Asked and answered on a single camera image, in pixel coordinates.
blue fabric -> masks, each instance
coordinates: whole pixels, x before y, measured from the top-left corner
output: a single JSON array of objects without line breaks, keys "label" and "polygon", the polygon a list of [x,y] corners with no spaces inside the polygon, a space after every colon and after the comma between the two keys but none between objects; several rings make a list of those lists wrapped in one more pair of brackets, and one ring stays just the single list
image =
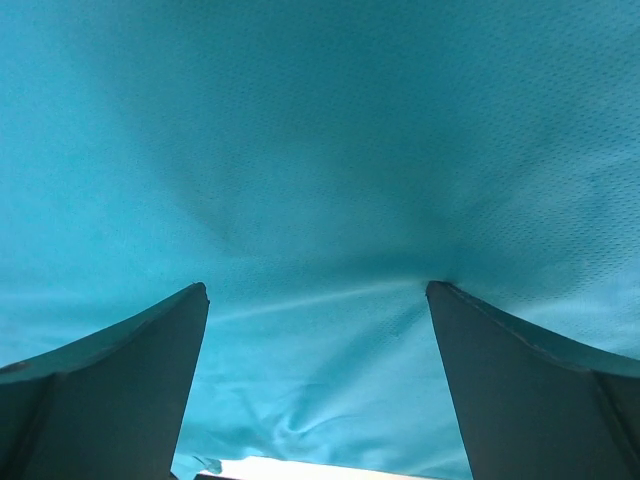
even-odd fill
[{"label": "blue fabric", "polygon": [[428,280],[640,357],[639,15],[2,2],[0,362],[204,281],[181,478],[470,478]]}]

